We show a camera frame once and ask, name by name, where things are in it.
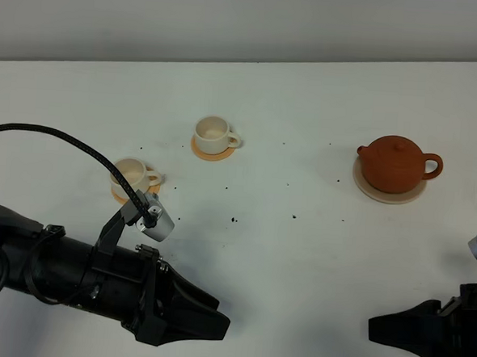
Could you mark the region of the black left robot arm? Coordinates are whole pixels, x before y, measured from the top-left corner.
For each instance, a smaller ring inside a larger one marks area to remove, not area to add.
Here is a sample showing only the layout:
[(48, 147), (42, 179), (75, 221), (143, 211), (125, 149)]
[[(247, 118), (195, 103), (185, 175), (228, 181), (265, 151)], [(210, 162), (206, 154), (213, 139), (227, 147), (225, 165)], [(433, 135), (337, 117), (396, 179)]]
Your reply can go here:
[(230, 319), (210, 294), (189, 283), (155, 248), (110, 254), (0, 205), (0, 291), (27, 293), (119, 321), (139, 342), (222, 340)]

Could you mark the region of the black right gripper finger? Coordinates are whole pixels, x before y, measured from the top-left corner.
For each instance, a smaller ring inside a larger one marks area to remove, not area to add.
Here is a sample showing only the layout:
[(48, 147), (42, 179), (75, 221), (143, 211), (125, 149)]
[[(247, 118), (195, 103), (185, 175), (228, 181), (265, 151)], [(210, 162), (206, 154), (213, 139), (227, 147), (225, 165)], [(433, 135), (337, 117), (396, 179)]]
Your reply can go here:
[(369, 340), (411, 352), (419, 357), (442, 357), (443, 318), (439, 300), (425, 300), (399, 313), (371, 317)]

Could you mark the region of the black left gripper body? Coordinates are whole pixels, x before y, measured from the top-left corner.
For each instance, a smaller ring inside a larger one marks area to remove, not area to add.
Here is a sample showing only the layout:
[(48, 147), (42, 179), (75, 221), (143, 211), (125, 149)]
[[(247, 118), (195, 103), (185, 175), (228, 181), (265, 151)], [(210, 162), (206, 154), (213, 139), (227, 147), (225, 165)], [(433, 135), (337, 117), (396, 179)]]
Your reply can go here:
[(139, 342), (166, 344), (168, 325), (156, 310), (159, 253), (148, 246), (140, 251), (115, 249), (113, 256), (94, 251), (82, 279), (77, 306), (118, 321)]

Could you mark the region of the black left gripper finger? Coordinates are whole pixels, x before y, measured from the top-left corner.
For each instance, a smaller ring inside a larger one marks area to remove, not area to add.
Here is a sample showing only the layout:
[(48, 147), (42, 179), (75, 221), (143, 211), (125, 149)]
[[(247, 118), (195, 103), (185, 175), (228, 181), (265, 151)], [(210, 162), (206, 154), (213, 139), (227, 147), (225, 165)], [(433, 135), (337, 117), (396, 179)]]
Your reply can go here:
[(220, 304), (220, 301), (218, 299), (216, 299), (214, 296), (211, 296), (202, 289), (198, 288), (196, 285), (190, 283), (188, 280), (182, 277), (182, 275), (179, 274), (172, 266), (168, 266), (168, 270), (175, 284), (183, 292), (188, 294), (189, 297), (191, 297), (193, 300), (197, 300), (206, 307), (217, 310)]
[(197, 302), (172, 301), (166, 305), (157, 300), (155, 312), (164, 325), (157, 331), (154, 346), (184, 340), (220, 341), (230, 326), (230, 319), (225, 314)]

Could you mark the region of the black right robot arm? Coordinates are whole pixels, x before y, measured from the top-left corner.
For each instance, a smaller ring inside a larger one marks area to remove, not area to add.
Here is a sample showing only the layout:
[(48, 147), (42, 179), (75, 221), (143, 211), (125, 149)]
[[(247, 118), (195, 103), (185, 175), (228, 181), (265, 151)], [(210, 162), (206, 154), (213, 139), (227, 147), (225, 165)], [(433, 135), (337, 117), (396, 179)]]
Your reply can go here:
[(459, 286), (446, 304), (425, 300), (399, 313), (372, 317), (369, 340), (419, 357), (477, 357), (477, 283)]

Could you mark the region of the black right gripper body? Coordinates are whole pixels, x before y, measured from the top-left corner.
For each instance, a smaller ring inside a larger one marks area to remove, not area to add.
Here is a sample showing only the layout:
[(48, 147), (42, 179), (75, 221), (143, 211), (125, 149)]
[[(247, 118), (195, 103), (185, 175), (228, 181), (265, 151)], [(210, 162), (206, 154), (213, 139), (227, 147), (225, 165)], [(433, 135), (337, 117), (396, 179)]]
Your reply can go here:
[(459, 296), (452, 297), (437, 311), (443, 325), (437, 357), (475, 357), (471, 341), (477, 334), (473, 327), (477, 313), (477, 283), (462, 284), (459, 290)]

